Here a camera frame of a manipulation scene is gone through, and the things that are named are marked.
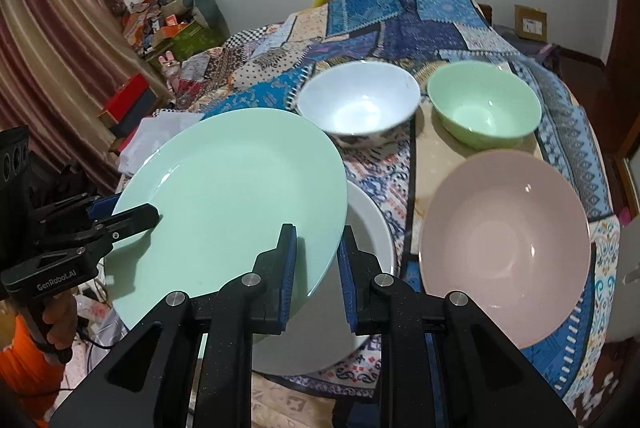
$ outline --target pink bowl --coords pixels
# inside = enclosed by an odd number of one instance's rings
[[[470,157],[436,190],[422,224],[427,293],[465,292],[519,348],[569,316],[590,261],[587,218],[574,189],[523,152]]]

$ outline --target curtain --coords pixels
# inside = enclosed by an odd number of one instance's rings
[[[31,150],[58,170],[76,159],[104,193],[118,173],[100,110],[137,72],[166,93],[122,36],[123,10],[122,0],[0,0],[0,126],[28,125]]]

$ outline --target tablecloth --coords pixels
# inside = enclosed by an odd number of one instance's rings
[[[556,332],[523,350],[572,408],[590,386],[604,344],[615,287],[620,225],[602,158],[584,109],[564,83],[521,55],[490,28],[473,0],[334,0],[284,23],[243,31],[183,66],[179,109],[205,118],[236,108],[292,110],[311,77],[352,60],[393,63],[420,83],[422,103],[381,148],[341,149],[347,176],[380,207],[392,231],[400,274],[421,289],[420,225],[444,177],[474,152],[446,132],[426,94],[429,76],[447,62],[505,66],[538,95],[542,122],[520,148],[554,166],[585,208],[591,269],[582,297]],[[299,392],[371,398],[380,373],[380,340],[370,338],[331,368],[307,376],[268,376]]]

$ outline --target hand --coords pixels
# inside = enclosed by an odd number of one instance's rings
[[[64,291],[46,303],[42,320],[51,325],[47,341],[58,350],[70,347],[78,326],[76,299],[71,291]]]

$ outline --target label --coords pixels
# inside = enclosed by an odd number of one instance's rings
[[[36,287],[38,288],[38,291],[46,291],[50,287],[53,287],[59,283],[63,283],[66,280],[71,280],[75,276],[76,270],[72,269],[68,273],[61,274],[60,276],[57,276],[55,278],[49,278],[46,282],[39,283]]]
[[[522,19],[522,30],[525,33],[539,34],[542,36],[542,22],[538,20]]]

